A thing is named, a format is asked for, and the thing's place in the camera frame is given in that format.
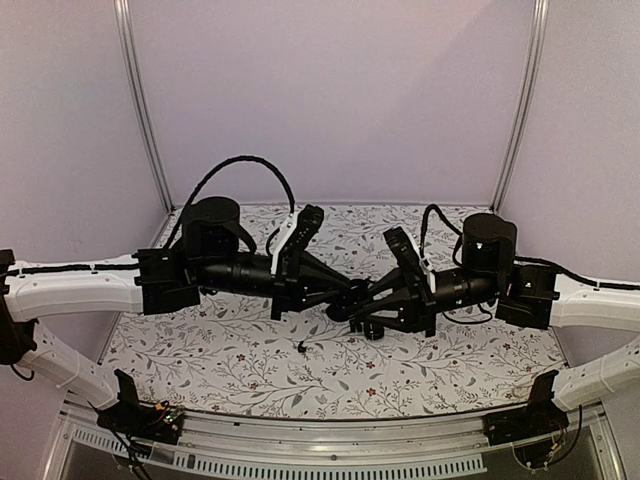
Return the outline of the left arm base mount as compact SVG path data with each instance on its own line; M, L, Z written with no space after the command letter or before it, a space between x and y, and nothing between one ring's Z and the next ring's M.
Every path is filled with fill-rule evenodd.
M120 369L114 373L119 387L117 402L107 409L98 410L97 425L125 436L177 445L185 409L168 401L143 405L133 378Z

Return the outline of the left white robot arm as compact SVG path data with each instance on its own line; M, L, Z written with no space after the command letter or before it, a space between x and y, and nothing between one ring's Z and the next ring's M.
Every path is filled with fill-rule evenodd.
M228 292L268 298L271 316L330 304L359 290L356 281L306 250L324 220L307 205L289 214L271 254L261 255L241 225L239 204L208 197L181 212L178 239L162 248L85 264L18 262L1 253L1 362L21 364L69 389L128 434L148 426L132 380L108 374L40 326L46 316L125 312L146 316L196 306L203 293Z

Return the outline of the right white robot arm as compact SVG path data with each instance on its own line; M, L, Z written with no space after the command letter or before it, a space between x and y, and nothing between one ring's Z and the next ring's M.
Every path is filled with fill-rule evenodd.
M639 287L578 275L545 259L516 253L517 227L496 214L477 213L454 228L454 268L436 271L424 256L429 218L417 240L400 227L384 238L395 269L369 283L356 281L326 310L370 339L385 330L436 333L436 318L461 307L493 303L494 318L509 325L546 330L590 326L637 332Z

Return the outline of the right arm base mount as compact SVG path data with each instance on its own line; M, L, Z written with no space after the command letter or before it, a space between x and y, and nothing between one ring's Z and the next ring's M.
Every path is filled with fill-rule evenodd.
M531 470L548 467L566 437L569 426L567 413L553 403L552 387L558 374L558 370L551 370L539 375L523 407L482 417L483 434L491 446L546 436L542 441L513 450L516 460Z

